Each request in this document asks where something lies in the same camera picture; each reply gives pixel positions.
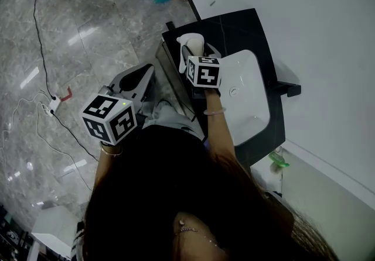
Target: white sink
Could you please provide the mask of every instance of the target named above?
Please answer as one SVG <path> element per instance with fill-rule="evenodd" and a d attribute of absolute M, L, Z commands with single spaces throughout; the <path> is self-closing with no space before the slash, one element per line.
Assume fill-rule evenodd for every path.
<path fill-rule="evenodd" d="M 264 130 L 270 120 L 258 60 L 243 50 L 221 60 L 221 103 L 235 146 Z"/>

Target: bracelet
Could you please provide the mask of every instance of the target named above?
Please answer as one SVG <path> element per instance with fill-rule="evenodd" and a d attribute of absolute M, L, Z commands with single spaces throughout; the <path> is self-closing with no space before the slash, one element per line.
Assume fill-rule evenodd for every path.
<path fill-rule="evenodd" d="M 103 148 L 103 144 L 100 142 L 100 149 L 103 151 L 104 154 L 108 155 L 108 156 L 112 156 L 112 157 L 116 157 L 118 155 L 121 155 L 122 154 L 122 147 L 121 147 L 121 152 L 119 154 L 111 154 L 111 153 L 108 153 L 106 150 L 104 150 Z"/>
<path fill-rule="evenodd" d="M 227 110 L 225 107 L 223 107 L 222 110 L 219 111 L 213 111 L 213 112 L 207 112 L 207 110 L 203 111 L 205 115 L 216 115 L 216 114 L 223 114 Z"/>

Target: white pedestal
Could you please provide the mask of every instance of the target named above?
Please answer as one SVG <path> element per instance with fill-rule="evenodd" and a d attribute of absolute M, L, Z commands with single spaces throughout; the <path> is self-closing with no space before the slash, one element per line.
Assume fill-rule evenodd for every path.
<path fill-rule="evenodd" d="M 41 210 L 31 234 L 57 254 L 70 258 L 78 221 L 63 206 Z"/>
<path fill-rule="evenodd" d="M 40 243 L 38 241 L 34 241 L 33 246 L 29 250 L 27 261 L 37 261 L 38 260 L 39 248 L 40 248 Z"/>

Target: black cable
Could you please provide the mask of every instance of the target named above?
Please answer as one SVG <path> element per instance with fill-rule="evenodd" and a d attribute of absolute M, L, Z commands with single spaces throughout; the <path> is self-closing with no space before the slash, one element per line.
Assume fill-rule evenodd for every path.
<path fill-rule="evenodd" d="M 83 146 L 83 145 L 81 145 L 80 144 L 80 142 L 78 141 L 78 139 L 75 137 L 75 135 L 71 132 L 71 130 L 67 127 L 67 126 L 65 126 L 63 123 L 61 123 L 61 120 L 54 114 L 54 112 L 53 112 L 53 110 L 51 110 L 51 114 L 59 121 L 59 123 L 61 124 L 61 126 L 62 127 L 64 127 L 65 129 L 67 129 L 68 131 L 69 131 L 69 133 L 72 135 L 72 137 L 74 137 L 74 139 L 77 141 L 77 143 L 82 147 L 82 149 L 84 149 L 85 151 L 86 151 L 86 153 L 87 154 L 89 154 L 92 158 L 94 158 L 96 161 L 98 161 L 99 162 L 99 160 L 98 159 L 96 159 L 95 157 L 94 157 L 94 155 L 92 155 L 92 154 L 90 154 L 87 150 L 86 150 L 86 148 Z"/>
<path fill-rule="evenodd" d="M 46 72 L 46 86 L 47 86 L 47 91 L 51 97 L 52 100 L 56 100 L 56 97 L 54 95 L 51 94 L 51 92 L 49 91 L 48 89 L 48 74 L 47 74 L 47 69 L 46 69 L 46 62 L 45 62 L 45 57 L 43 55 L 43 49 L 42 49 L 42 41 L 40 40 L 40 36 L 39 36 L 39 29 L 38 29 L 38 24 L 36 23 L 36 18 L 35 18 L 35 10 L 36 10 L 36 0 L 34 1 L 34 13 L 33 13 L 33 16 L 34 16 L 34 21 L 35 21 L 35 28 L 36 28 L 36 32 L 37 32 L 37 39 L 39 41 L 39 44 L 40 44 L 40 53 L 42 55 L 42 59 L 43 59 L 43 67 L 45 69 L 45 72 Z M 61 126 L 63 126 L 65 129 L 67 129 L 69 131 L 69 133 L 72 135 L 72 137 L 74 137 L 74 139 L 77 141 L 77 143 L 86 151 L 87 154 L 89 154 L 92 158 L 94 158 L 96 161 L 99 162 L 98 159 L 96 159 L 94 157 L 94 155 L 90 154 L 86 148 L 80 144 L 80 142 L 78 141 L 78 139 L 75 137 L 75 135 L 71 132 L 71 130 L 69 130 L 69 128 L 67 126 L 65 126 L 63 123 L 61 123 L 60 119 L 54 114 L 53 110 L 51 110 L 51 114 L 53 114 L 53 116 L 59 121 L 59 123 L 61 124 Z"/>
<path fill-rule="evenodd" d="M 43 59 L 43 67 L 44 67 L 45 72 L 46 72 L 46 86 L 47 86 L 47 91 L 48 91 L 51 99 L 52 100 L 56 100 L 56 97 L 51 94 L 51 92 L 49 91 L 49 88 L 48 88 L 48 76 L 47 76 L 46 62 L 45 62 L 45 57 L 43 55 L 42 42 L 41 42 L 40 36 L 39 36 L 38 24 L 36 23 L 35 10 L 36 10 L 36 0 L 34 1 L 34 13 L 33 13 L 33 17 L 34 17 L 34 21 L 35 21 L 35 28 L 36 28 L 36 33 L 37 33 L 37 39 L 39 40 L 39 44 L 40 44 L 40 53 L 41 53 L 42 59 Z"/>

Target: shoe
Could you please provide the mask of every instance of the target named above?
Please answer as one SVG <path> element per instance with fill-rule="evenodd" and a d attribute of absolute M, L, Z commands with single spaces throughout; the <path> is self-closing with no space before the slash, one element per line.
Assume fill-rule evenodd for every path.
<path fill-rule="evenodd" d="M 159 103 L 157 104 L 157 106 L 155 107 L 153 113 L 152 113 L 152 118 L 154 119 L 158 119 L 159 118 L 159 115 L 160 115 L 160 111 L 162 110 L 162 108 L 164 106 L 172 106 L 171 103 L 169 103 L 167 100 L 165 99 L 161 99 L 159 101 Z"/>

